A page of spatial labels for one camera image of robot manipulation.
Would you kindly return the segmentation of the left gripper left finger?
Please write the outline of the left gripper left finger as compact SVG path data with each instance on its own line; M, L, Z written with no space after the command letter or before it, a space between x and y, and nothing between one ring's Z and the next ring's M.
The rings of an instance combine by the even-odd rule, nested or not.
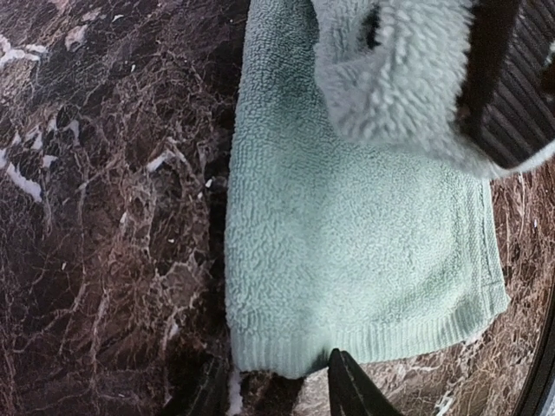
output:
M176 393L160 410L160 415L213 416L225 414L228 366L211 357L202 367L194 392Z

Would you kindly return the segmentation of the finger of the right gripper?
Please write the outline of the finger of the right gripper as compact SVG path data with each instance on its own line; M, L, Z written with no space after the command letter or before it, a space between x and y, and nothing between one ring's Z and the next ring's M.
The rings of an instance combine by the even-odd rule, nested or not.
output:
M554 141L554 3L479 1L471 14L460 125L512 169Z

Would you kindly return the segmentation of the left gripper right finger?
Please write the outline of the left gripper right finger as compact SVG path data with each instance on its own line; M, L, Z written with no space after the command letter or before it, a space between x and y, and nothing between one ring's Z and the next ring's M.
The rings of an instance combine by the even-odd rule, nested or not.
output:
M402 416L347 351L331 351L328 382L331 416Z

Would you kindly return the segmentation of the mint green panda towel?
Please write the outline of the mint green panda towel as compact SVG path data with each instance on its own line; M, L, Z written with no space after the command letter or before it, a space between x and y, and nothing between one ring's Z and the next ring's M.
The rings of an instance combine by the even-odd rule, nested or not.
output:
M479 1L253 1L225 228L242 371L296 379L484 331L510 302L490 183L463 132Z

